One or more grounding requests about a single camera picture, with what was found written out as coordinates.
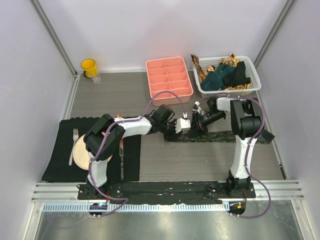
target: gray wooden table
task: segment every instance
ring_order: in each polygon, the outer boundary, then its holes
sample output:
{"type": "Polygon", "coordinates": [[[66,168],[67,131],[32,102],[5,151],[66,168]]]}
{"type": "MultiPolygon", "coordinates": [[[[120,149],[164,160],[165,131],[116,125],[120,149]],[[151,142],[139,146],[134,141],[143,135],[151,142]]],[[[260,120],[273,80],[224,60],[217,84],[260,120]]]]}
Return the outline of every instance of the gray wooden table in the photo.
{"type": "MultiPolygon", "coordinates": [[[[194,84],[193,73],[189,73],[194,84]]],[[[75,95],[71,117],[139,116],[148,102],[150,92],[145,72],[103,73],[100,84],[81,76],[75,95]]],[[[201,98],[197,88],[191,101],[185,104],[190,113],[195,101],[201,98]]],[[[180,104],[170,106],[176,117],[182,116],[180,104]]],[[[156,109],[153,105],[149,112],[156,109]]],[[[209,130],[231,130],[230,116],[213,123],[209,130]]],[[[142,136],[141,181],[202,181],[224,180],[234,160],[234,143],[172,143],[166,142],[161,133],[142,136]]],[[[261,180],[283,179],[272,144],[256,144],[253,151],[251,172],[261,180]]]]}

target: white plate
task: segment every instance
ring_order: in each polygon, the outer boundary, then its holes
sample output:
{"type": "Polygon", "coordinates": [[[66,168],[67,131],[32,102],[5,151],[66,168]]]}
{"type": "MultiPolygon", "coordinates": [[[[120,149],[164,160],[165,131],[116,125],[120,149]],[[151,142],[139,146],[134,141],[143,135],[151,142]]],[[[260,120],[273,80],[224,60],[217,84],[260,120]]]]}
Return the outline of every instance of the white plate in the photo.
{"type": "Polygon", "coordinates": [[[75,143],[73,148],[73,160],[79,168],[89,170],[89,153],[86,150],[86,144],[84,142],[85,135],[82,135],[75,143]]]}

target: pink dish rack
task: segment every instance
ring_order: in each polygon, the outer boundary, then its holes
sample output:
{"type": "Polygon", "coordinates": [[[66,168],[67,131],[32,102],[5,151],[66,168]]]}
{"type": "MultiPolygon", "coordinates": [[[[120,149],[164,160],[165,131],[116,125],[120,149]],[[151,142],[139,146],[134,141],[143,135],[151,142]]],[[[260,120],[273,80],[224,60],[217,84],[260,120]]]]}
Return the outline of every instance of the pink dish rack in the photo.
{"type": "MultiPolygon", "coordinates": [[[[185,60],[182,57],[152,59],[148,60],[145,66],[151,98],[161,91],[169,90],[177,94],[183,103],[190,101],[194,90],[185,60]]],[[[179,100],[171,93],[162,93],[152,101],[152,104],[156,107],[162,104],[172,105],[179,103],[179,100]]]]}

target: gray floor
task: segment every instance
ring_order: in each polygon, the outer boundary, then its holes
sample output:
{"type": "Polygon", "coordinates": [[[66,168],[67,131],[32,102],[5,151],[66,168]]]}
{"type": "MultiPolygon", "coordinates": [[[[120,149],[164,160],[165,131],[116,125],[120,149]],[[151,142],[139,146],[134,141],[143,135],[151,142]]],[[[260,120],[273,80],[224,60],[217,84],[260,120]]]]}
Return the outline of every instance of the gray floor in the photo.
{"type": "MultiPolygon", "coordinates": [[[[257,215],[266,201],[248,202],[257,215]]],[[[225,211],[127,212],[85,219],[87,212],[45,212],[36,240],[302,240],[291,201],[272,201],[263,217],[237,219],[225,211]]]]}
{"type": "MultiPolygon", "coordinates": [[[[189,76],[194,83],[193,73],[189,76]]],[[[80,78],[71,117],[101,117],[106,113],[138,116],[144,112],[151,99],[145,72],[103,73],[101,78],[100,84],[80,78]]],[[[191,101],[185,104],[189,112],[201,98],[195,86],[193,89],[191,101]]],[[[170,107],[176,117],[182,116],[179,104],[170,107]]],[[[209,130],[231,130],[230,116],[213,123],[209,130]]],[[[140,180],[224,180],[233,163],[234,151],[234,143],[172,143],[165,142],[161,133],[142,136],[140,180]]],[[[272,144],[255,145],[251,172],[261,180],[283,179],[272,144]]]]}

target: white wall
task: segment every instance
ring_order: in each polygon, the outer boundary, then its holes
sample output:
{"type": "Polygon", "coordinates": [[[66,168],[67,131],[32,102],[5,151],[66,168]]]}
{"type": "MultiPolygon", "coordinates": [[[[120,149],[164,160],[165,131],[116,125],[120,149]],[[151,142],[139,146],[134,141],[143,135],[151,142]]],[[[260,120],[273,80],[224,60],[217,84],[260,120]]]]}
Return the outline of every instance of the white wall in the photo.
{"type": "Polygon", "coordinates": [[[0,7],[0,235],[21,239],[72,75],[28,0],[0,7]]]}
{"type": "Polygon", "coordinates": [[[318,0],[297,1],[258,67],[286,173],[301,184],[314,230],[320,229],[319,9],[318,0]]]}
{"type": "Polygon", "coordinates": [[[190,54],[253,61],[286,0],[40,0],[73,65],[145,69],[149,59],[190,54]]]}

